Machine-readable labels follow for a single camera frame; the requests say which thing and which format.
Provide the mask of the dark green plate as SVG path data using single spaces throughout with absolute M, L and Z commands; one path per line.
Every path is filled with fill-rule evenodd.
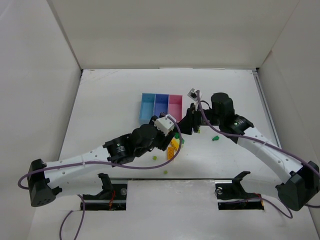
M 175 139 L 179 139 L 179 138 L 180 138 L 180 135 L 179 135 L 179 133 L 178 133 L 178 132 L 177 132 L 177 133 L 175 133 L 174 138 L 175 138 Z

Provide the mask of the yellow curved studded brick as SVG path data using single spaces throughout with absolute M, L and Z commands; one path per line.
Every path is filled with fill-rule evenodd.
M 179 146 L 180 146 L 180 141 L 179 139 L 173 138 L 170 142 L 170 145 L 172 146 L 172 148 L 177 151 Z

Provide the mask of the yellow long 2x3 brick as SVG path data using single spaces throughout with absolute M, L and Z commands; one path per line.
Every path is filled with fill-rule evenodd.
M 174 155 L 175 155 L 175 149 L 172 146 L 169 146 L 166 152 L 166 159 L 169 161 L 174 157 Z

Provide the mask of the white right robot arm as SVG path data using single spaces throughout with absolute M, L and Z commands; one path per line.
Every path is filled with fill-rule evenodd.
M 211 96 L 211 107 L 203 109 L 201 92 L 191 89 L 187 94 L 194 102 L 178 123 L 183 134 L 198 132 L 209 126 L 255 155 L 280 179 L 275 188 L 286 207 L 299 211 L 320 191 L 320 168 L 312 161 L 283 150 L 270 142 L 247 118 L 234 110 L 233 100 L 223 92 Z

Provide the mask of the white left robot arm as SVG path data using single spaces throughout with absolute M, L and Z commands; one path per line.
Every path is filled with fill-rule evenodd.
M 171 115 L 153 116 L 149 123 L 87 153 L 48 163 L 42 159 L 34 160 L 26 177 L 30 205 L 42 207 L 56 198 L 71 195 L 89 195 L 99 199 L 113 197 L 115 190 L 107 173 L 98 173 L 98 179 L 88 184 L 77 181 L 77 178 L 102 166 L 131 169 L 129 164 L 134 159 L 153 149 L 165 151 L 175 134 L 180 133 L 180 128 Z

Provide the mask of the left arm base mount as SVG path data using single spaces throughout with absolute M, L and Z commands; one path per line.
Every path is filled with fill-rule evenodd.
M 86 211 L 125 211 L 127 208 L 128 180 L 110 178 L 106 173 L 98 174 L 98 191 L 95 194 L 84 194 L 84 203 L 80 203 Z

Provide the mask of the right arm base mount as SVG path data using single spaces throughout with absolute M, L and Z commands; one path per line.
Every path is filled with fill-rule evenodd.
M 214 194 L 220 211 L 264 210 L 261 194 L 246 192 L 241 181 L 250 171 L 242 171 L 233 178 L 215 181 Z

